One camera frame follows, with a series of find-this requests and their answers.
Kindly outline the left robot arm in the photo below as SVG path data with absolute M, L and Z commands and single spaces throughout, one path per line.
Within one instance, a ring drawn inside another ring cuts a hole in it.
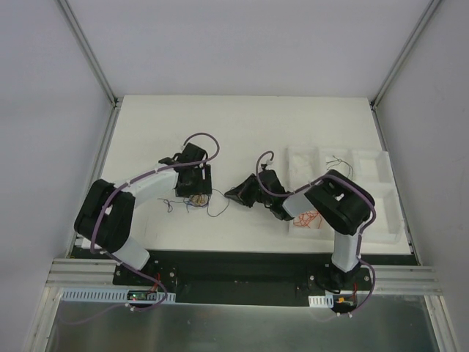
M 118 261 L 130 266 L 129 275 L 138 285 L 148 285 L 155 268 L 150 254 L 131 237 L 134 210 L 154 198 L 189 198 L 212 193 L 208 154 L 188 142 L 182 152 L 159 160 L 156 167 L 120 186 L 96 180 L 74 222 L 74 230 Z

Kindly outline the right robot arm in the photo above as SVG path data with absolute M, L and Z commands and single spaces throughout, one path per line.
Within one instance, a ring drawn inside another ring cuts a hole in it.
M 334 231 L 330 264 L 315 275 L 316 285 L 338 293 L 355 282 L 361 268 L 362 234 L 376 219 L 376 211 L 372 195 L 351 179 L 330 170 L 301 190 L 288 192 L 276 172 L 266 169 L 224 196 L 249 208 L 260 203 L 281 221 L 315 210 Z

